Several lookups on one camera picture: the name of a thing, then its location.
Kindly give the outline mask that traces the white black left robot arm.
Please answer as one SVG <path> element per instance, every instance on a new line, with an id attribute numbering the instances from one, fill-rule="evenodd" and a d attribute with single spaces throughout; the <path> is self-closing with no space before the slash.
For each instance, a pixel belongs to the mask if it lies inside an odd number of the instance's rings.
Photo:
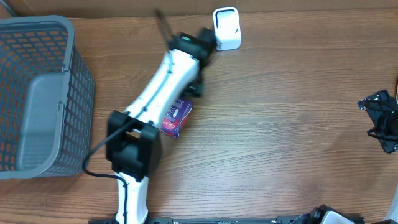
<path id="1" fill-rule="evenodd" d="M 162 121 L 181 95 L 202 95 L 201 71 L 216 49 L 216 35 L 203 28 L 196 37 L 180 33 L 167 43 L 169 51 L 144 91 L 124 112 L 114 111 L 108 119 L 106 158 L 119 187 L 116 223 L 147 219 L 149 177 L 162 157 Z"/>

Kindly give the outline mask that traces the red purple pad package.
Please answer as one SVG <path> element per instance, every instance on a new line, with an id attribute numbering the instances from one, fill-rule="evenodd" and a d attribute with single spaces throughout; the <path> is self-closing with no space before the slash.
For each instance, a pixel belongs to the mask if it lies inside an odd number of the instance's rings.
<path id="1" fill-rule="evenodd" d="M 178 138 L 192 109 L 193 103 L 190 100 L 182 98 L 175 100 L 167 110 L 167 114 L 162 122 L 161 131 L 168 136 Z"/>

